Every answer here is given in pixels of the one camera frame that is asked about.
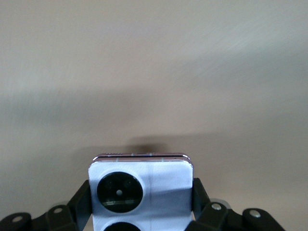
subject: smartphone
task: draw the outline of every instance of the smartphone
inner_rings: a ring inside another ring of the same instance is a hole
[[[192,221],[193,165],[185,154],[100,154],[89,183],[94,231],[180,231]]]

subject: circular camera bump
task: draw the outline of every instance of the circular camera bump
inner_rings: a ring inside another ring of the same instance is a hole
[[[100,203],[106,209],[125,213],[140,204],[143,190],[134,176],[125,172],[113,172],[100,180],[97,195]]]
[[[127,223],[127,222],[117,222],[110,226],[108,226],[104,231],[119,231],[119,230],[125,230],[125,231],[140,231],[136,226],[133,224]]]

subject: camera ring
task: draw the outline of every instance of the camera ring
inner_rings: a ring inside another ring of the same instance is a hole
[[[132,211],[143,199],[143,189],[136,177],[126,172],[111,172],[97,185],[99,202],[109,211]]]

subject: white wall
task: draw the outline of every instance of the white wall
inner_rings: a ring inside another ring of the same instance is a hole
[[[185,152],[210,197],[308,226],[307,1],[0,1],[0,218],[104,152]]]

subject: camera module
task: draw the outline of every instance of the camera module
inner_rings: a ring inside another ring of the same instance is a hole
[[[126,230],[126,231],[140,231],[136,226],[126,222],[118,222],[108,226],[104,231],[119,231],[119,230]]]
[[[106,209],[126,213],[140,204],[143,190],[139,181],[132,175],[113,172],[101,179],[97,186],[97,195]]]

